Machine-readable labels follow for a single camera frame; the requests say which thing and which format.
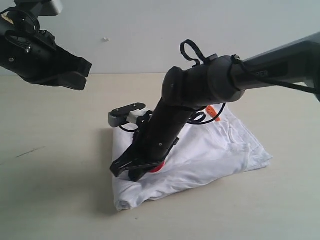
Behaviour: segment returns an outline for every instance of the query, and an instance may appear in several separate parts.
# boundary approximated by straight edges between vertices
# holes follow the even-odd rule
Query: white fabric
[[[219,122],[205,125],[187,124],[159,172],[147,173],[138,182],[129,181],[127,172],[113,177],[116,209],[133,209],[146,200],[158,200],[270,164],[272,156],[228,107],[220,118]],[[131,144],[132,133],[115,128],[113,138],[113,160],[116,160]]]

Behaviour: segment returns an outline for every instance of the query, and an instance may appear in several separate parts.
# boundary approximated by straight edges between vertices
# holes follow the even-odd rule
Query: white wall
[[[320,31],[319,0],[62,0],[43,29],[93,74],[157,73],[188,68],[179,44],[194,40],[206,56],[252,57]],[[13,6],[1,1],[0,9]],[[0,69],[0,75],[7,74]]]

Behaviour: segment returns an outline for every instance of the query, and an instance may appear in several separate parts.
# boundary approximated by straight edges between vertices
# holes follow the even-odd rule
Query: beige table
[[[1,240],[320,238],[320,103],[279,87],[229,104],[271,166],[116,212],[108,112],[154,108],[163,76],[93,75],[83,92],[0,78]]]

